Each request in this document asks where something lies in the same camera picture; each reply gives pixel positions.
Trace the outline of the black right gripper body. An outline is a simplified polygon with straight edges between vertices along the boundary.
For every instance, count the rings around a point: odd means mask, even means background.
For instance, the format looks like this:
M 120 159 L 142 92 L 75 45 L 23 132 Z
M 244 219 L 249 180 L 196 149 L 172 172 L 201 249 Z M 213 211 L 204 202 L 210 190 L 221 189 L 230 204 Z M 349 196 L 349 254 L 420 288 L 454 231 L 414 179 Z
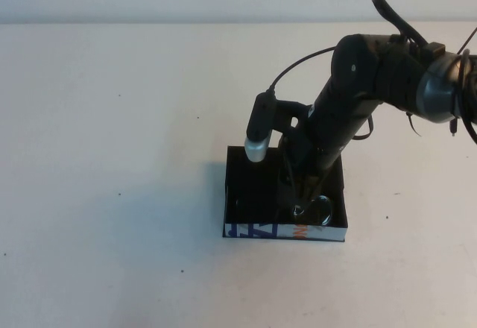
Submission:
M 288 127 L 279 142 L 282 149 L 285 177 L 294 189 L 317 189 L 322 186 L 338 158 L 335 149 L 314 143 L 300 127 Z

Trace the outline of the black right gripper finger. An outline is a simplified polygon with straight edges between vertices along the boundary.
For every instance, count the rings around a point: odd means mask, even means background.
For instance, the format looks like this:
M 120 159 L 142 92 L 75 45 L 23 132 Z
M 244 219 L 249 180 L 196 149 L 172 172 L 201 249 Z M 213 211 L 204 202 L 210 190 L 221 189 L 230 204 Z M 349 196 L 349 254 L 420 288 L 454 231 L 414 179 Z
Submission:
M 320 191 L 319 177 L 301 177 L 297 192 L 297 204 L 305 209 Z
M 295 189 L 292 184 L 278 182 L 277 205 L 280 218 L 293 218 L 296 204 Z

